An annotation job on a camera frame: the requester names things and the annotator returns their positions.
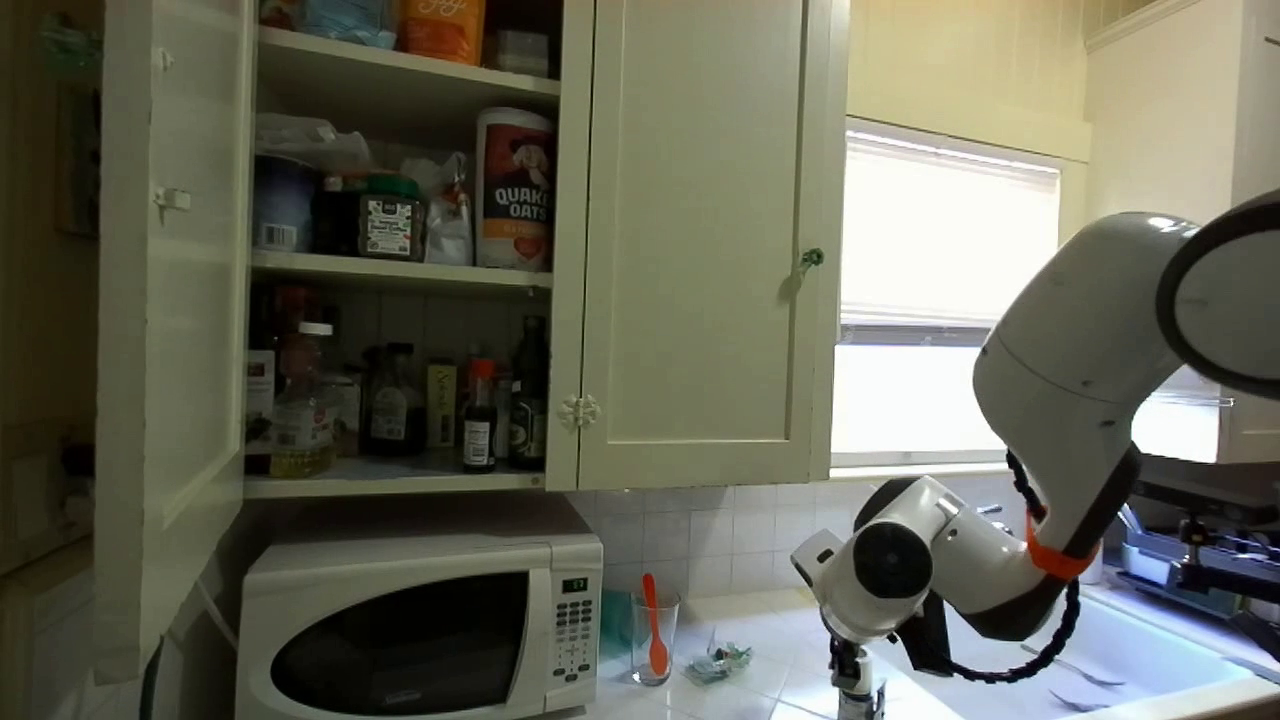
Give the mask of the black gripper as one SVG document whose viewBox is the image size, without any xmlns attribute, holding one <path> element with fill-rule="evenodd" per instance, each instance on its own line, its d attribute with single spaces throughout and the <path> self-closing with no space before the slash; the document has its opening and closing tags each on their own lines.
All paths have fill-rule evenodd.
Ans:
<svg viewBox="0 0 1280 720">
<path fill-rule="evenodd" d="M 862 646 L 832 638 L 826 675 L 836 690 L 836 720 L 882 720 L 882 685 L 872 675 Z"/>
</svg>

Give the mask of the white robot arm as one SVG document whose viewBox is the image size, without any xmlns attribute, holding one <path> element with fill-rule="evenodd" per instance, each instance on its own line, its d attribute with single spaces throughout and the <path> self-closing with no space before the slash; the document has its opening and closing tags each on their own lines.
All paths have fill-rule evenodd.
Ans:
<svg viewBox="0 0 1280 720">
<path fill-rule="evenodd" d="M 1275 389 L 1280 193 L 1208 223 L 1114 211 L 1082 223 L 988 332 L 970 392 L 1024 491 L 1016 534 L 933 478 L 875 484 L 846 534 L 816 534 L 793 567 L 826 634 L 836 720 L 882 720 L 872 646 L 950 675 L 947 629 L 1058 656 L 1080 578 L 1152 474 L 1138 404 L 1181 370 L 1249 397 Z"/>
</svg>

